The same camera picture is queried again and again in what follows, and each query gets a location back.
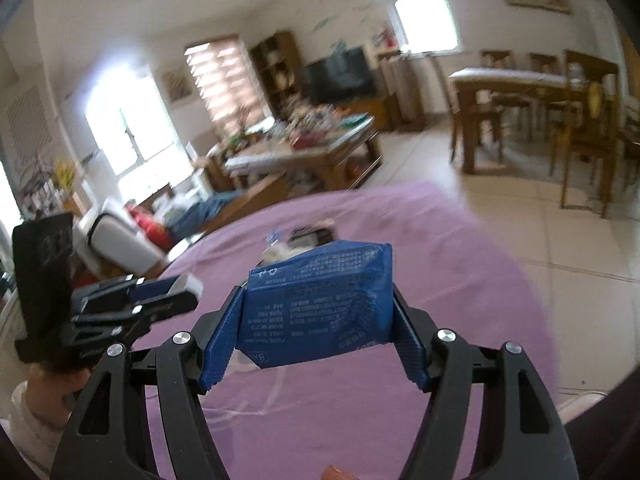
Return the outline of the person left hand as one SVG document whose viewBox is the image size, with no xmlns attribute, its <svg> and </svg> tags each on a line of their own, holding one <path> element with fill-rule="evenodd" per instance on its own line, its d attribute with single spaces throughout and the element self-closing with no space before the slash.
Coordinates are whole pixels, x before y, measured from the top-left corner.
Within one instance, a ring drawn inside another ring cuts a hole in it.
<svg viewBox="0 0 640 480">
<path fill-rule="evenodd" d="M 72 410 L 65 399 L 85 387 L 91 370 L 75 370 L 57 373 L 32 364 L 29 367 L 24 400 L 29 411 L 39 420 L 53 428 L 63 428 L 70 419 Z"/>
</svg>

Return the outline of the person right hand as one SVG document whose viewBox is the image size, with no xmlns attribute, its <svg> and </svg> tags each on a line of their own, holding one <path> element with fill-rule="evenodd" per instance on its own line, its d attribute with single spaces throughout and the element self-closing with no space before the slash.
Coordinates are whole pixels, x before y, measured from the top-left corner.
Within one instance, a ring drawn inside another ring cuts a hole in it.
<svg viewBox="0 0 640 480">
<path fill-rule="evenodd" d="M 337 466 L 334 466 L 334 465 L 327 466 L 326 469 L 322 471 L 320 479 L 321 480 L 358 480 L 358 478 L 351 472 L 338 468 Z"/>
</svg>

